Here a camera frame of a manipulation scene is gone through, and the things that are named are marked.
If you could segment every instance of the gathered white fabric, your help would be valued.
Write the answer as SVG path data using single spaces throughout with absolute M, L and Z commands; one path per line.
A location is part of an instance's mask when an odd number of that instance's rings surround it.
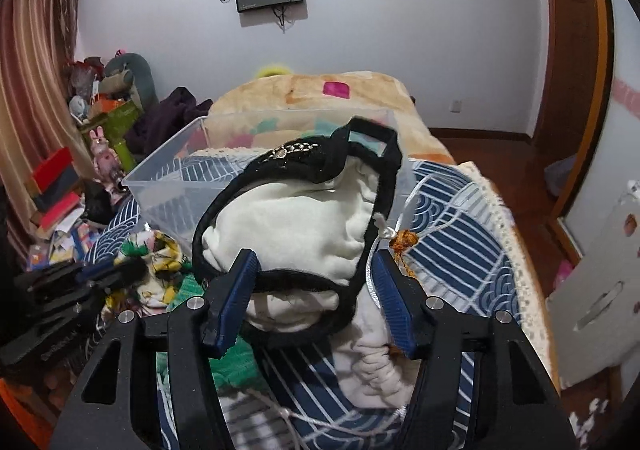
M 390 354 L 393 345 L 382 311 L 364 286 L 356 314 L 331 337 L 335 374 L 345 397 L 359 408 L 402 408 L 409 403 L 420 360 Z
M 364 251 L 378 174 L 357 157 L 324 183 L 302 180 L 252 186 L 228 203 L 202 236 L 204 257 L 228 271 L 251 248 L 263 271 L 305 271 L 347 286 Z M 296 332 L 338 307 L 333 291 L 254 293 L 246 319 L 264 331 Z

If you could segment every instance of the metal screw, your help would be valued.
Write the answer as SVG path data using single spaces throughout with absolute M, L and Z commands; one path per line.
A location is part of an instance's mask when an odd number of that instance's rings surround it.
M 508 311 L 500 309 L 499 311 L 495 312 L 495 319 L 503 324 L 508 324 L 509 322 L 511 322 L 511 320 L 513 320 L 513 316 L 511 316 L 511 313 L 509 313 Z
M 126 309 L 118 315 L 118 320 L 123 324 L 128 324 L 135 317 L 136 317 L 136 314 L 132 310 Z
M 187 300 L 187 307 L 189 309 L 200 309 L 202 306 L 204 306 L 203 297 L 191 297 Z
M 444 301 L 440 297 L 429 297 L 424 302 L 429 309 L 442 309 L 444 307 Z

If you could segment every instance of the dark purple cloth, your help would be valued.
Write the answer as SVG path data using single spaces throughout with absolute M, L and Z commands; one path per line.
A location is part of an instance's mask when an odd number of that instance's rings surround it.
M 211 100 L 196 105 L 186 87 L 175 88 L 167 98 L 147 109 L 124 135 L 129 151 L 147 157 L 185 125 L 206 116 L 212 105 Z

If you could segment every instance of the curtain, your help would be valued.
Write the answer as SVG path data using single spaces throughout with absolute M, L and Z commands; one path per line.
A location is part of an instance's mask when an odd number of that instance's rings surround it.
M 0 0 L 0 179 L 10 201 L 8 229 L 22 256 L 36 207 L 24 182 L 54 151 L 69 147 L 78 174 L 91 158 L 67 107 L 78 0 Z

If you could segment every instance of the pink bunny toy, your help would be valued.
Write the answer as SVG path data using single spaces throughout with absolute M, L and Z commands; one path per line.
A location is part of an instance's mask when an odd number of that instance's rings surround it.
M 98 127 L 96 131 L 89 131 L 95 173 L 103 182 L 118 186 L 123 176 L 120 159 L 116 151 L 109 148 L 109 140 L 104 137 L 102 127 Z

